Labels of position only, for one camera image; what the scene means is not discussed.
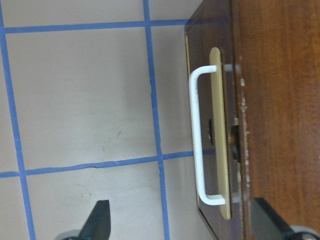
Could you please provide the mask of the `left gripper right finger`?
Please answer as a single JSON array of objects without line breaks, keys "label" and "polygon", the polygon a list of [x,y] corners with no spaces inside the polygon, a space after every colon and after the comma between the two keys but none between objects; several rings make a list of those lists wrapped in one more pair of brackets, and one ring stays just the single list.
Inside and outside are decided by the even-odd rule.
[{"label": "left gripper right finger", "polygon": [[252,199],[251,229],[257,240],[289,240],[295,234],[262,197]]}]

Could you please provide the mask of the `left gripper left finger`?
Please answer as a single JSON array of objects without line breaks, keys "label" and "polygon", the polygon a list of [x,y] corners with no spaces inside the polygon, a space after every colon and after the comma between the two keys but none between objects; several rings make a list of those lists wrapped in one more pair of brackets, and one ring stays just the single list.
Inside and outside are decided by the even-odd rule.
[{"label": "left gripper left finger", "polygon": [[111,235],[111,213],[109,200],[96,202],[82,227],[79,240],[108,240]]}]

